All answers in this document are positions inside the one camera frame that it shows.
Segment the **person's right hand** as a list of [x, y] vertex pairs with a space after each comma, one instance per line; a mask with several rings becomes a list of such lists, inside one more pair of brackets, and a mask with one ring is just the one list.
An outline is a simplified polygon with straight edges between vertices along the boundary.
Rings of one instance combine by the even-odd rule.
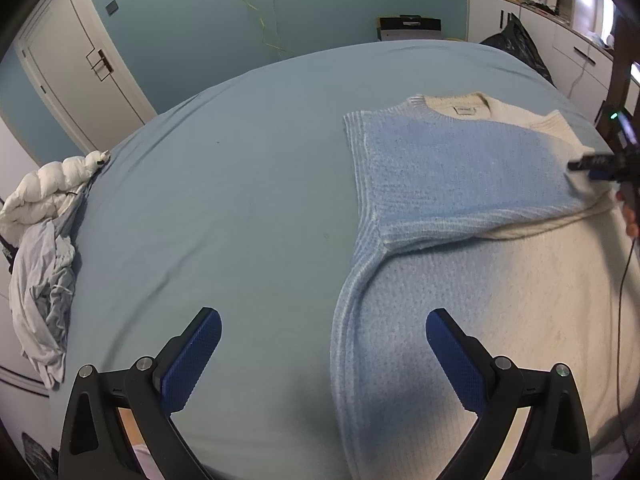
[[636, 220], [636, 213], [634, 208], [627, 204], [626, 198], [622, 191], [616, 192], [616, 200], [622, 206], [622, 215], [626, 222], [626, 234], [635, 240], [639, 237], [639, 225]]

